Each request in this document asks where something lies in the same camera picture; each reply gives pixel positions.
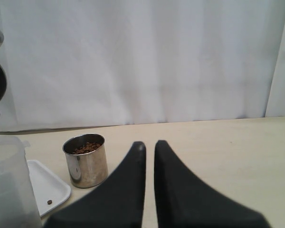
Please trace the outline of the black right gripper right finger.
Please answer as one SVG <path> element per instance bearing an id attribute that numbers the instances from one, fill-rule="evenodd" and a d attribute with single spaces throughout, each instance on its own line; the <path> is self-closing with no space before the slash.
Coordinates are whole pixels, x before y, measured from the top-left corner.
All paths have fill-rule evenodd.
<path id="1" fill-rule="evenodd" d="M 154 193 L 160 228 L 270 227 L 261 213 L 203 182 L 164 140 L 155 145 Z"/>

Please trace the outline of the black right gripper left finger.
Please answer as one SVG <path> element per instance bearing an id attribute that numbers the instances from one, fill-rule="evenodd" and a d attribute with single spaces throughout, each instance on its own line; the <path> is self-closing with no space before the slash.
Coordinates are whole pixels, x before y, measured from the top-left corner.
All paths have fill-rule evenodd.
<path id="1" fill-rule="evenodd" d="M 97 188 L 52 214 L 46 228 L 140 228 L 146 183 L 146 147 L 134 142 Z"/>

